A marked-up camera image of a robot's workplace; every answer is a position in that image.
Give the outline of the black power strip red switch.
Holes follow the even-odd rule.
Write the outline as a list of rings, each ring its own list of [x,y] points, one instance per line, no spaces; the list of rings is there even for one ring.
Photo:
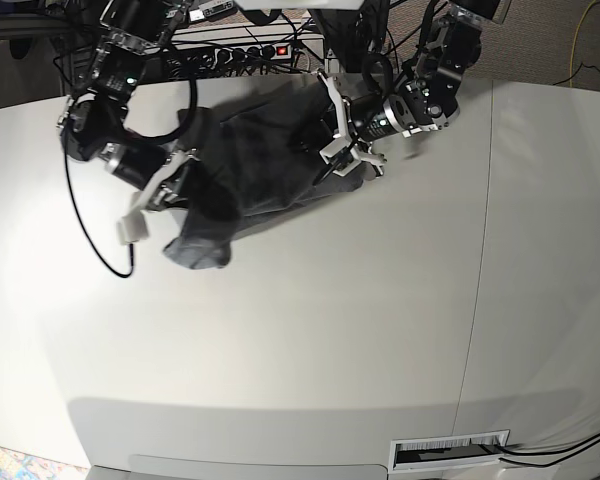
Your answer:
[[[258,47],[255,45],[226,47],[216,49],[215,63],[218,65],[255,65],[272,63],[290,63],[293,50],[289,44],[274,44]]]

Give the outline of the grey table leg column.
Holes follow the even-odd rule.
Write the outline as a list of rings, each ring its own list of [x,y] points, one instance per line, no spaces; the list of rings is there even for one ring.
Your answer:
[[[338,31],[328,21],[321,10],[312,9],[310,10],[310,14],[324,38],[323,50],[325,71],[329,74],[339,74],[341,72],[341,64],[334,50]]]

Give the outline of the grey T-shirt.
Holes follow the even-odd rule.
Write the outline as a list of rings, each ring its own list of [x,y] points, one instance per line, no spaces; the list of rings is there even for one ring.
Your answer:
[[[363,166],[313,186],[324,165],[321,157],[287,147],[288,109],[300,88],[280,87],[242,109],[226,104],[197,110],[177,142],[184,150],[196,149],[199,160],[184,185],[180,232],[163,249],[167,259],[190,270],[223,268],[243,231],[362,187]]]

